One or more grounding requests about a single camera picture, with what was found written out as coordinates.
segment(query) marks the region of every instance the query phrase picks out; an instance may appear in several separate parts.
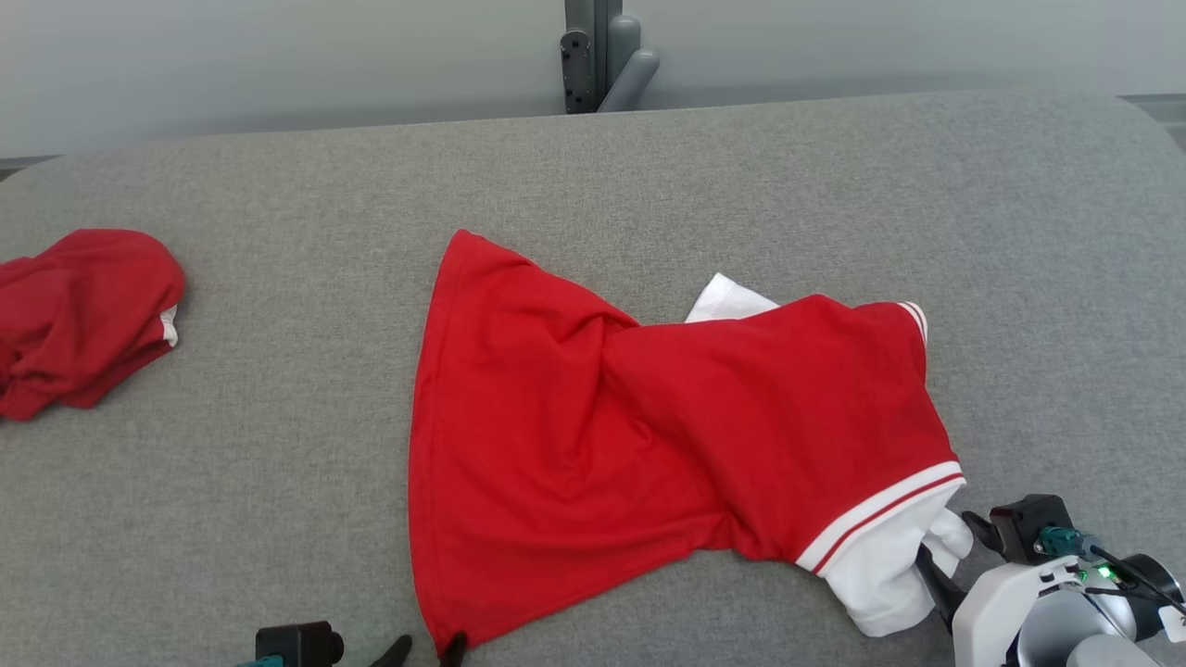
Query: clothing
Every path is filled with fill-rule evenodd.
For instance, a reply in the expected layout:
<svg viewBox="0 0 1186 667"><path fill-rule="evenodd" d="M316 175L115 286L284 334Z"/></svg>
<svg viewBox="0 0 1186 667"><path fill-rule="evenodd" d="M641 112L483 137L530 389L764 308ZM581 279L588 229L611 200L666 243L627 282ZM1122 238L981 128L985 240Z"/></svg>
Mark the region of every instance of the clothing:
<svg viewBox="0 0 1186 667"><path fill-rule="evenodd" d="M177 344L185 275L153 237L82 229L0 263L0 418L94 407Z"/></svg>
<svg viewBox="0 0 1186 667"><path fill-rule="evenodd" d="M929 325L923 310L924 341ZM718 273L696 299L684 322L740 319L778 307L761 294ZM866 635L880 637L918 624L935 606L926 584L914 568L919 542L949 577L968 557L973 535L963 520L945 508L955 488L938 489L884 521L854 534L824 577L844 603L853 622Z"/></svg>
<svg viewBox="0 0 1186 667"><path fill-rule="evenodd" d="M926 394L925 331L912 304L822 296L639 326L459 231L429 305L409 459L413 572L438 649L701 548L827 578L854 540L964 483Z"/></svg>

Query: white wall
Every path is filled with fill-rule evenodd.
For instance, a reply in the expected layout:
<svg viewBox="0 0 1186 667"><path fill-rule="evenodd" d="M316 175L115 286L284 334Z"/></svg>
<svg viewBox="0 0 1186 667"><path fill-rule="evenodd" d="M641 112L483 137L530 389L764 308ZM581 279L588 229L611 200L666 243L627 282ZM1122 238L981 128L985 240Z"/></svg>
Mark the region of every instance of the white wall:
<svg viewBox="0 0 1186 667"><path fill-rule="evenodd" d="M1186 90L1184 0L624 0L651 108L1040 84ZM0 159L559 113L562 0L0 0Z"/></svg>

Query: gray fabric surface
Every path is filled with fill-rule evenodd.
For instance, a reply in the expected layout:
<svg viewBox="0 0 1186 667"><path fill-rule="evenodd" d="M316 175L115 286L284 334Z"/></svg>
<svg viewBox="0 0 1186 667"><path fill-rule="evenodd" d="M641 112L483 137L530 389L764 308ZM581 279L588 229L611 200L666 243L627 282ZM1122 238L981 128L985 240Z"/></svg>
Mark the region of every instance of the gray fabric surface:
<svg viewBox="0 0 1186 667"><path fill-rule="evenodd" d="M961 93L151 144L0 185L0 259L160 239L180 345L96 411L0 424L0 663L234 665L330 620L401 631L412 382L455 228L680 320L714 271L780 301L911 299L970 487L1063 495L1186 574L1186 158L1118 100ZM963 582L995 564L981 553ZM1171 663L1168 644L1153 650ZM861 636L823 582L702 553L467 665L944 665L932 616Z"/></svg>

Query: red fabric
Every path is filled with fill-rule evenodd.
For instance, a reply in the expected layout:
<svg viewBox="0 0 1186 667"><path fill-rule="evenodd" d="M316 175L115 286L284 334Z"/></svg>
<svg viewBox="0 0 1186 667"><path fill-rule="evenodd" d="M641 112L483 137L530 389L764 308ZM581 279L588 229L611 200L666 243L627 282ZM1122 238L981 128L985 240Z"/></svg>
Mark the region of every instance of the red fabric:
<svg viewBox="0 0 1186 667"><path fill-rule="evenodd" d="M0 263L0 417L93 407L171 349L160 316L184 286L160 242L120 229L82 229Z"/></svg>
<svg viewBox="0 0 1186 667"><path fill-rule="evenodd" d="M898 304L815 296L639 326L459 231L428 311L409 462L438 649L695 550L795 563L846 510L956 460L924 376L919 325Z"/></svg>

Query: white sleeve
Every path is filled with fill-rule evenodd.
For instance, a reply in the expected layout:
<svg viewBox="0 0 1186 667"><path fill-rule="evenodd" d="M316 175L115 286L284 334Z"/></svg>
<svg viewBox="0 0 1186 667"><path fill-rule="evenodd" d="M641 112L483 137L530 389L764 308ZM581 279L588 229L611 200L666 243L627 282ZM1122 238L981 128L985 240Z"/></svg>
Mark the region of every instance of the white sleeve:
<svg viewBox="0 0 1186 667"><path fill-rule="evenodd" d="M740 319L776 307L774 301L718 273L684 322ZM925 336L925 324L919 328ZM866 635L880 637L912 628L935 606L914 567L919 544L931 550L935 564L948 576L971 551L971 531L946 509L955 491L936 489L880 517L848 540L820 572Z"/></svg>

